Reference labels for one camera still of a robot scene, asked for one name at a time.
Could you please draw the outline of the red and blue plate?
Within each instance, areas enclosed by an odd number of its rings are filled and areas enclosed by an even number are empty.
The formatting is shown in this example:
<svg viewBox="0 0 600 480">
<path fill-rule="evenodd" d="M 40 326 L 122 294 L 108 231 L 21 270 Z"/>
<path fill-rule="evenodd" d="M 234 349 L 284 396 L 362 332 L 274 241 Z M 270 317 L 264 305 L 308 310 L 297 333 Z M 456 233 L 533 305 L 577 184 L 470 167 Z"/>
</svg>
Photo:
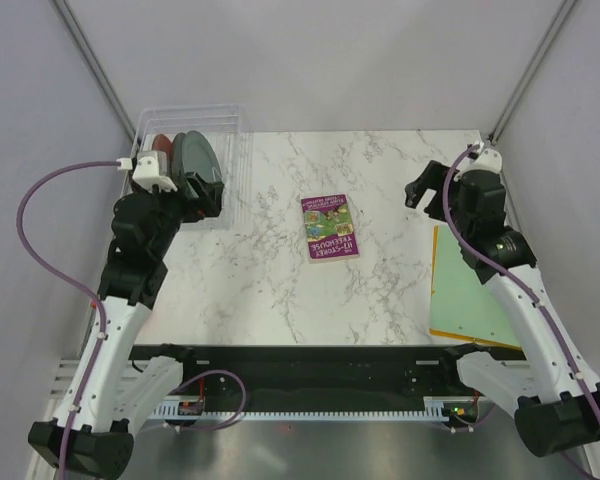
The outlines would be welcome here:
<svg viewBox="0 0 600 480">
<path fill-rule="evenodd" d="M 152 150 L 162 151 L 166 155 L 166 167 L 165 171 L 168 175 L 172 173 L 172 151 L 173 143 L 170 138 L 164 134 L 157 134 L 152 142 Z"/>
</svg>

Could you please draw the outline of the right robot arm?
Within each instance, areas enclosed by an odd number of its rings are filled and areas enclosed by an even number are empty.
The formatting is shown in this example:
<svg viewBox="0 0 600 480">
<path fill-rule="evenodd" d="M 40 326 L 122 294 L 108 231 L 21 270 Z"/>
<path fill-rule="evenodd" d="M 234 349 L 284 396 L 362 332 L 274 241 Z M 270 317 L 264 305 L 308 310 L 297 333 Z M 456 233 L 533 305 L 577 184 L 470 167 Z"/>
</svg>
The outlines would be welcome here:
<svg viewBox="0 0 600 480">
<path fill-rule="evenodd" d="M 467 387 L 508 413 L 526 448 L 537 457 L 600 441 L 600 377 L 570 340 L 546 293 L 524 236 L 505 222 L 506 190 L 492 168 L 472 164 L 459 172 L 430 161 L 405 187 L 416 208 L 445 222 L 465 263 L 506 314 L 531 376 L 507 370 L 475 345 L 455 347 L 438 368 L 447 392 Z"/>
</svg>

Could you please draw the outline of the grey-blue plate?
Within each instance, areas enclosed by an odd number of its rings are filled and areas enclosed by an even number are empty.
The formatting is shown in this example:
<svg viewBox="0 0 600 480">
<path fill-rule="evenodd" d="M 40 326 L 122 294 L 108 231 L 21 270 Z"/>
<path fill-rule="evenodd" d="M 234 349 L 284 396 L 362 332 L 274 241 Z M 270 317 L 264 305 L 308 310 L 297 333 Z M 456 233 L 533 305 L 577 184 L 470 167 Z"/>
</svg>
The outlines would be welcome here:
<svg viewBox="0 0 600 480">
<path fill-rule="evenodd" d="M 222 182 L 222 171 L 213 147 L 198 131 L 186 133 L 183 142 L 183 169 L 187 177 L 197 174 L 207 183 Z"/>
</svg>

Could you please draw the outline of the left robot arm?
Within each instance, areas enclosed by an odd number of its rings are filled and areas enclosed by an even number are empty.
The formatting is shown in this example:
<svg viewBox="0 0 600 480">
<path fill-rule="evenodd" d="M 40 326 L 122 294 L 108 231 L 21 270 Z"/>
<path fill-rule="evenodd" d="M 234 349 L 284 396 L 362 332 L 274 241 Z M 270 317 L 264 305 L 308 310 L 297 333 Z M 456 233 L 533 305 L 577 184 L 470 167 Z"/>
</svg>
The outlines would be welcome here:
<svg viewBox="0 0 600 480">
<path fill-rule="evenodd" d="M 184 176 L 173 191 L 153 185 L 114 206 L 113 239 L 96 292 L 96 319 L 64 398 L 28 442 L 63 478 L 68 472 L 117 479 L 141 426 L 172 391 L 188 393 L 199 369 L 175 354 L 150 360 L 122 382 L 136 337 L 167 274 L 164 257 L 184 223 L 219 216 L 224 184 L 218 174 Z"/>
</svg>

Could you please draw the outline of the dark teal glazed plate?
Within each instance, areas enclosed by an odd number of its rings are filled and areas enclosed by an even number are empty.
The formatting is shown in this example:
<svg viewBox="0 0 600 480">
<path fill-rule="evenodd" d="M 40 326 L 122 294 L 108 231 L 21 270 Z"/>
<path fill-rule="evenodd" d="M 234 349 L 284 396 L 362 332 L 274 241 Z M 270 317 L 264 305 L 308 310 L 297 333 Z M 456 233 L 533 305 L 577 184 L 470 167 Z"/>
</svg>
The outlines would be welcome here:
<svg viewBox="0 0 600 480">
<path fill-rule="evenodd" d="M 182 184 L 183 173 L 183 142 L 186 134 L 178 133 L 172 141 L 171 151 L 171 172 L 170 176 L 174 185 L 180 189 Z"/>
</svg>

